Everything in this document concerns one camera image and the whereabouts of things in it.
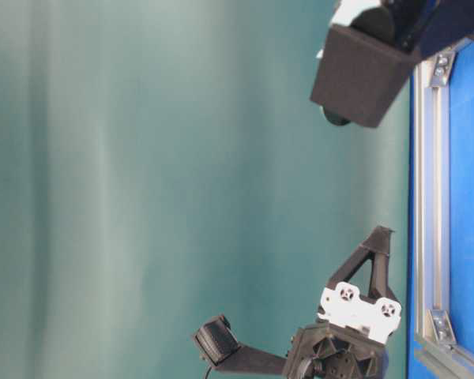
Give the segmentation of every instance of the screw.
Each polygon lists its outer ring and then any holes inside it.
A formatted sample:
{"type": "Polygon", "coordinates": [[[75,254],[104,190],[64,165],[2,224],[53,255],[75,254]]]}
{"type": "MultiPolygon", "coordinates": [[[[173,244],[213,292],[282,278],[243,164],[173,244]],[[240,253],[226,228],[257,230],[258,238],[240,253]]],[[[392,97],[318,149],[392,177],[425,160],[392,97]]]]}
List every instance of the screw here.
{"type": "Polygon", "coordinates": [[[450,60],[446,57],[443,57],[442,55],[439,57],[438,64],[440,66],[447,66],[450,60]]]}
{"type": "Polygon", "coordinates": [[[437,69],[435,69],[435,76],[436,77],[441,77],[443,76],[444,74],[446,73],[446,70],[442,67],[438,67],[437,69]]]}
{"type": "Polygon", "coordinates": [[[395,307],[392,304],[385,304],[382,306],[381,312],[385,317],[392,317],[395,314],[395,307]]]}
{"type": "Polygon", "coordinates": [[[351,300],[353,300],[354,296],[355,296],[355,293],[353,292],[351,288],[343,288],[340,291],[340,297],[346,302],[350,302],[351,300]]]}

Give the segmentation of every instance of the white mounting plate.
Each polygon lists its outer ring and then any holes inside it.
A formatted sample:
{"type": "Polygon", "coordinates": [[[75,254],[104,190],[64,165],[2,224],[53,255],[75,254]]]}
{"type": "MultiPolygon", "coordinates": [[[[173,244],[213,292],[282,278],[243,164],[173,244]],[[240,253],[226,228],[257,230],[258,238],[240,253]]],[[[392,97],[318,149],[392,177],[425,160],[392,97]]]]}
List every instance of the white mounting plate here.
{"type": "Polygon", "coordinates": [[[318,317],[341,328],[353,328],[368,339],[386,344],[389,335],[401,323],[402,307],[399,302],[380,298],[375,304],[360,298],[360,289],[350,283],[340,282],[335,291],[325,288],[320,304],[325,314],[318,317]]]}
{"type": "Polygon", "coordinates": [[[372,8],[381,6],[381,0],[342,0],[331,24],[349,26],[360,14],[372,8]]]}

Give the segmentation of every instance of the teal curtain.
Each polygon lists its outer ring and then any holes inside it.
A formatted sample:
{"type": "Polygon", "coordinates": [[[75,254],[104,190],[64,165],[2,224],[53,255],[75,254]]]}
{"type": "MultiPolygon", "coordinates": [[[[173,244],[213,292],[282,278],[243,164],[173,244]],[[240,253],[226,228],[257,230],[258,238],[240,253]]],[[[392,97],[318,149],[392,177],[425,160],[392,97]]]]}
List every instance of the teal curtain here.
{"type": "Polygon", "coordinates": [[[0,378],[199,378],[218,313],[282,355],[376,224],[405,376],[408,93],[376,130],[323,119],[332,11],[0,0],[0,378]]]}

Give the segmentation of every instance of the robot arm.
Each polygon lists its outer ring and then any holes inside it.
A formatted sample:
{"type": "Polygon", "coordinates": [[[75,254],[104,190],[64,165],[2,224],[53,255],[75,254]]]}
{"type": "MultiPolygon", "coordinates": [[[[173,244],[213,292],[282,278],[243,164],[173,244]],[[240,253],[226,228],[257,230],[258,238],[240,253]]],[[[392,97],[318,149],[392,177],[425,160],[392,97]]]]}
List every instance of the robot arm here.
{"type": "Polygon", "coordinates": [[[390,229],[376,227],[333,274],[322,293],[316,323],[298,330],[287,359],[238,342],[223,315],[207,321],[193,338],[209,369],[287,379],[384,378],[385,345],[401,322],[401,304],[388,286],[390,236],[390,229]],[[364,296],[348,281],[368,260],[372,274],[364,296]]]}
{"type": "Polygon", "coordinates": [[[474,0],[341,0],[311,100],[336,125],[377,127],[414,67],[474,32],[474,0]]]}

